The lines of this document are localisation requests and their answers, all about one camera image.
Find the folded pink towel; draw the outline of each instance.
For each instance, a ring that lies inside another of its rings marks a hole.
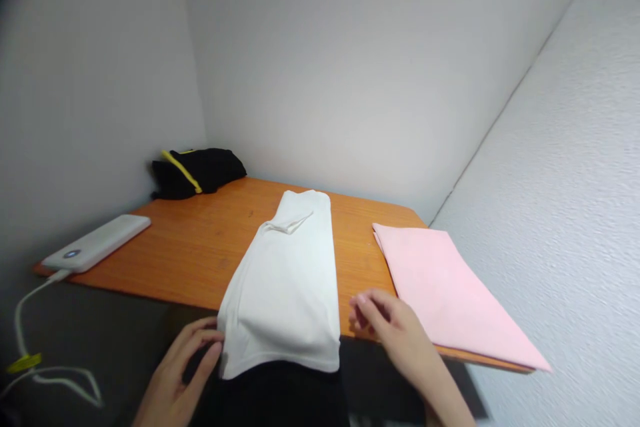
[[[413,308],[434,344],[551,372],[447,232],[379,224],[373,230],[398,296]]]

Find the left hand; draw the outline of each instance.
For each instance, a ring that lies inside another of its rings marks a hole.
[[[186,427],[189,424],[222,351],[225,335],[209,329],[215,326],[216,317],[207,317],[182,329],[151,377],[133,427]],[[184,385],[182,375],[189,359],[210,342],[214,344],[207,350],[193,379]]]

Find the white cable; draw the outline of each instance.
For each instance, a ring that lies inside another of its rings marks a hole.
[[[15,307],[15,315],[13,317],[13,321],[15,326],[15,337],[18,344],[18,352],[20,353],[21,357],[25,357],[29,355],[27,351],[27,346],[25,344],[25,338],[22,332],[22,319],[21,319],[22,307],[25,301],[31,296],[33,296],[34,294],[36,294],[37,292],[39,292],[40,290],[42,290],[44,287],[54,282],[60,282],[63,278],[66,278],[70,273],[71,272],[69,270],[59,270],[58,272],[53,274],[51,277],[49,277],[44,284],[42,284],[38,288],[35,288],[31,292],[29,292],[27,295],[22,297],[20,302],[18,302],[18,305]],[[67,371],[76,372],[78,374],[82,374],[86,376],[87,380],[91,384],[91,388],[93,389],[93,396],[88,394],[86,390],[84,390],[82,387],[80,387],[78,384],[76,384],[72,380],[65,379],[65,378],[50,379],[46,377],[41,377],[39,375],[41,373],[51,372],[54,370],[67,370]],[[9,383],[9,385],[0,394],[0,399],[6,396],[9,393],[9,391],[14,387],[14,385],[16,385],[22,379],[26,379],[28,377],[33,377],[34,382],[37,382],[39,384],[63,385],[68,389],[70,389],[71,391],[75,392],[82,399],[94,405],[95,407],[100,408],[103,406],[102,395],[100,394],[100,388],[98,387],[98,383],[95,381],[95,378],[93,377],[93,374],[91,373],[91,371],[83,368],[78,368],[78,367],[64,367],[64,366],[63,367],[45,367],[45,368],[32,367],[30,368],[28,372],[20,375],[20,377],[14,379],[12,382]]]

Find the folded t-shirt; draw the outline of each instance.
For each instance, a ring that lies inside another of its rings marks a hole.
[[[286,191],[262,224],[225,292],[218,315],[225,333],[221,376],[286,360],[338,370],[340,319],[325,193]]]
[[[398,296],[434,344],[551,371],[458,253],[447,232],[373,224]]]

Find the orange table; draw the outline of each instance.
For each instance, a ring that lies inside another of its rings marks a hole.
[[[231,276],[258,227],[270,220],[285,190],[302,187],[243,178],[211,195],[187,200],[155,200],[134,211],[151,218],[151,227],[70,282],[218,310]],[[341,332],[349,325],[349,299],[367,288],[394,292],[384,255],[373,238],[371,224],[421,227],[411,209],[372,200],[328,193],[331,198],[333,243],[340,304]],[[41,275],[50,274],[42,265]],[[438,346],[447,358],[492,367],[531,372],[532,369],[462,350]]]

